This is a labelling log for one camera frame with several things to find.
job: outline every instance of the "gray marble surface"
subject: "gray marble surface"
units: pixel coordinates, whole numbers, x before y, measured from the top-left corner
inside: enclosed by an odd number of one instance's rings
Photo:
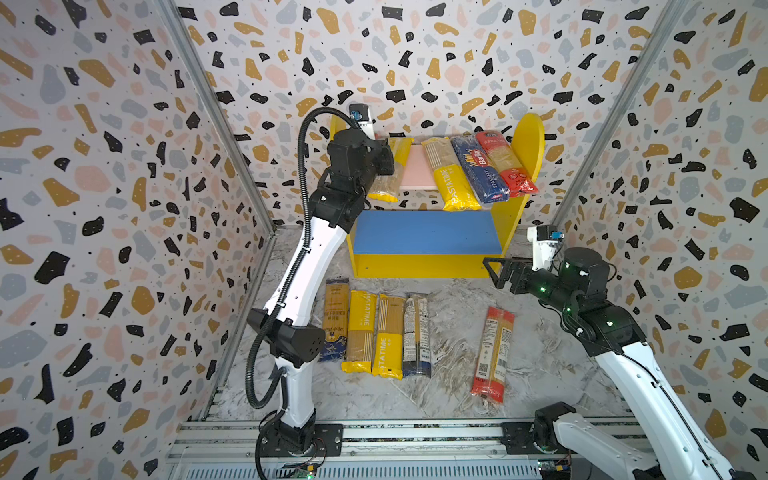
[[[255,306],[276,289],[299,242],[300,230],[281,230]],[[525,233],[516,235],[508,256],[529,257]],[[590,360],[581,344],[560,330],[558,319],[532,296],[497,290],[490,280],[358,280],[352,277],[344,244],[331,263],[328,278],[350,277],[355,290],[402,295],[429,294],[432,321],[432,378],[402,381],[365,373],[347,374],[339,363],[315,365],[313,400],[318,419],[464,419],[530,417],[537,408],[565,401],[582,415],[627,415],[627,406],[612,381]],[[313,323],[322,326],[324,287],[313,308]],[[516,315],[503,405],[470,395],[480,336],[489,306]],[[263,410],[248,405],[243,390],[245,359],[256,333],[246,328],[237,357],[209,420],[261,420],[278,406],[278,397]],[[262,396],[269,385],[273,358],[262,346],[255,368]]]

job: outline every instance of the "pink shelf board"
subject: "pink shelf board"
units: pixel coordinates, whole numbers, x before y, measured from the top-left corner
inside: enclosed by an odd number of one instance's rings
[[[437,190],[437,184],[422,145],[411,146],[400,190]]]

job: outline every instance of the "shelf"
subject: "shelf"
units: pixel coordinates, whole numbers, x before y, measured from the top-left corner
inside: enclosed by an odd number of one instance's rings
[[[502,254],[489,211],[381,211],[360,214],[354,252],[358,255]]]

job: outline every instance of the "robotic arm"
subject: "robotic arm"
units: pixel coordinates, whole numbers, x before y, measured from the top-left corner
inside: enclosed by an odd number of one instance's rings
[[[325,113],[341,117],[352,128],[337,132],[329,142],[330,166],[310,196],[306,188],[304,141],[310,123]],[[264,309],[251,310],[247,318],[258,332],[246,363],[245,391],[249,404],[262,409],[277,386],[281,386],[282,408],[259,429],[255,457],[260,478],[266,478],[259,456],[261,445],[268,442],[267,436],[279,439],[297,455],[306,454],[313,444],[312,371],[325,332],[309,324],[312,304],[333,255],[364,210],[374,178],[394,172],[387,143],[369,139],[355,120],[333,108],[317,108],[308,113],[300,128],[297,152],[304,212],[301,242]],[[564,403],[536,412],[537,445],[543,449],[575,450],[617,480],[754,480],[749,473],[734,471],[708,441],[672,391],[632,316],[607,301],[610,265],[593,250],[569,248],[558,274],[548,271],[561,245],[553,233],[551,228],[538,227],[535,239],[529,235],[535,245],[533,269],[513,259],[486,258],[488,273],[497,288],[510,282],[512,293],[530,293],[539,298],[542,306],[561,314],[562,329],[575,336],[614,381],[656,455],[639,452],[600,432]],[[498,275],[492,263],[501,264]],[[253,387],[253,367],[265,339],[276,365],[266,395],[258,399]]]
[[[310,197],[306,189],[304,144],[314,118],[330,113],[350,129],[336,133],[328,143],[330,166]],[[307,452],[315,438],[312,371],[323,347],[325,331],[310,325],[312,304],[328,265],[364,210],[366,195],[376,175],[392,175],[394,159],[386,141],[375,141],[358,123],[334,108],[317,108],[306,116],[299,131],[298,176],[304,210],[304,228],[288,271],[263,309],[250,311],[247,322],[258,334],[246,363],[246,397],[255,409],[270,401],[281,383],[282,409],[260,429],[256,449],[257,471],[265,478],[260,460],[264,435],[275,435],[290,452]],[[253,366],[262,341],[275,357],[272,383],[262,399],[253,388]]]
[[[537,240],[534,249],[541,245],[548,252],[554,251],[545,243],[548,238],[540,235]],[[537,445],[579,452],[616,480],[755,478],[734,471],[712,445],[672,390],[632,315],[607,300],[611,265],[599,253],[581,247],[566,249],[557,275],[512,259],[486,258],[483,263],[496,288],[509,282],[510,292],[530,293],[542,306],[560,314],[561,328],[581,342],[619,388],[655,455],[639,452],[601,432],[563,402],[536,412]],[[498,275],[492,263],[501,264]]]

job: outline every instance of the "pasta package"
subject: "pasta package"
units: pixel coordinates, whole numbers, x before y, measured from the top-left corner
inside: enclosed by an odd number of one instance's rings
[[[344,360],[346,329],[349,322],[349,279],[326,280],[326,305],[323,311],[323,329],[326,341],[320,352],[320,362]]]
[[[412,138],[390,138],[389,149],[395,158],[395,173],[392,175],[379,175],[374,179],[368,197],[374,200],[384,200],[391,204],[398,202],[402,176],[406,172],[408,154],[411,151]]]
[[[402,335],[403,376],[432,378],[432,347],[429,344],[427,297],[414,293],[406,299]]]
[[[346,361],[341,364],[341,370],[346,373],[371,373],[378,299],[375,293],[362,290],[353,290],[350,295]]]
[[[379,296],[373,375],[402,380],[402,327],[406,299]]]
[[[538,193],[538,188],[501,132],[479,131],[475,137],[509,187],[509,197]]]
[[[488,308],[472,395],[504,403],[504,383],[514,322],[514,314],[492,306]]]
[[[472,193],[467,177],[453,151],[451,141],[447,137],[434,137],[422,143],[427,153],[429,167],[435,178],[446,212],[462,212],[464,210],[480,210],[482,207]]]
[[[467,174],[469,183],[482,203],[490,204],[509,200],[509,187],[499,177],[473,135],[452,137],[451,145],[464,173]]]

